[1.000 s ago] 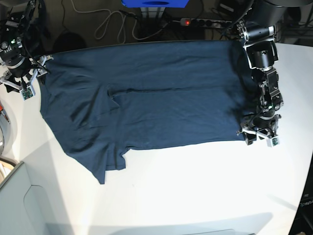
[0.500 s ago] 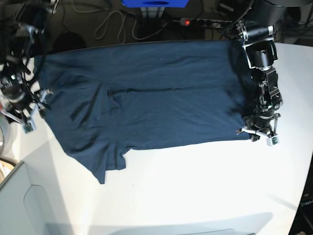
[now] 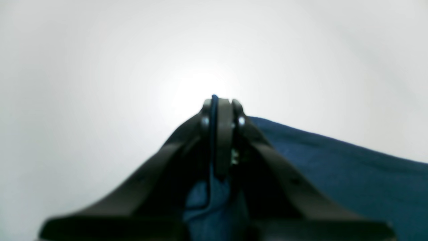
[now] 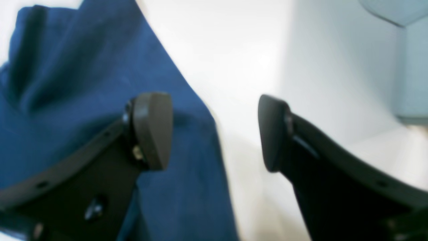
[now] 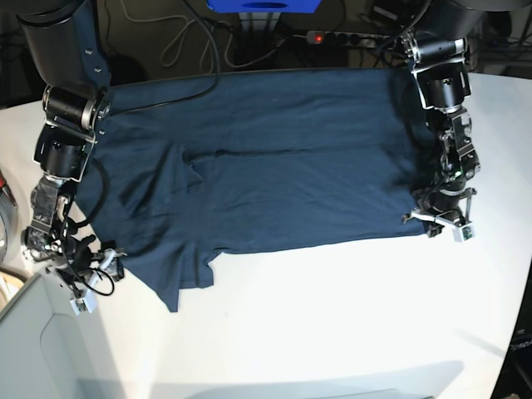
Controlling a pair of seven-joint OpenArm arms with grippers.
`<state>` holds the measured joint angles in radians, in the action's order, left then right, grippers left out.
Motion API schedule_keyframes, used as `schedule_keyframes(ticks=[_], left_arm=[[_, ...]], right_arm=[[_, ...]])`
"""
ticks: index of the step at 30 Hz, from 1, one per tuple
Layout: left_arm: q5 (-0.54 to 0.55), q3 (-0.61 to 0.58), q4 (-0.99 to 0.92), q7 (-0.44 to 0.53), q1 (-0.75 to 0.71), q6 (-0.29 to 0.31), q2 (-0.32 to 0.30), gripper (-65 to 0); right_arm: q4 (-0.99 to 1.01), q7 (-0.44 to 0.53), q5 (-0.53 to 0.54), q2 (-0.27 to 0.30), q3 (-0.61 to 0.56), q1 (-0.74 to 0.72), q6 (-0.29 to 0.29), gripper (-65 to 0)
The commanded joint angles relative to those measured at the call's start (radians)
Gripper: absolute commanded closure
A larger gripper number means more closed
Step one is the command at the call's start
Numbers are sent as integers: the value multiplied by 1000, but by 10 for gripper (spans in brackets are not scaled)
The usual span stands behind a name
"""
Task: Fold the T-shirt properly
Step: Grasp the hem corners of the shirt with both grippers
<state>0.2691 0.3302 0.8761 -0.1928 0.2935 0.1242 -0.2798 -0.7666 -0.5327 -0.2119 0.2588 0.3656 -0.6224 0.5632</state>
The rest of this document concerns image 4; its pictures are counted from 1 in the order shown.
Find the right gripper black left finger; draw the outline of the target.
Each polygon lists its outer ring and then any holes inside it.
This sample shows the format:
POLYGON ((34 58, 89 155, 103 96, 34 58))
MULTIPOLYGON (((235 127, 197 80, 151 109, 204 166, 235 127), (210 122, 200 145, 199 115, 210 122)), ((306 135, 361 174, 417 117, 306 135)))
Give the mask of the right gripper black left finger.
POLYGON ((168 166, 173 103, 131 99, 121 119, 46 171, 1 191, 1 235, 17 241, 114 241, 142 171, 168 166))

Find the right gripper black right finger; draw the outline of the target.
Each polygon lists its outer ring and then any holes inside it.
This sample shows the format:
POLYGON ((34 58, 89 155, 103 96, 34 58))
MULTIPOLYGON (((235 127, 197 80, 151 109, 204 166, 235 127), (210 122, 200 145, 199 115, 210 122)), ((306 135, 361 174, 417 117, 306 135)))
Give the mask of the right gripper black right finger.
POLYGON ((263 161, 293 185, 313 241, 426 241, 426 191, 364 163, 287 102, 261 95, 263 161))

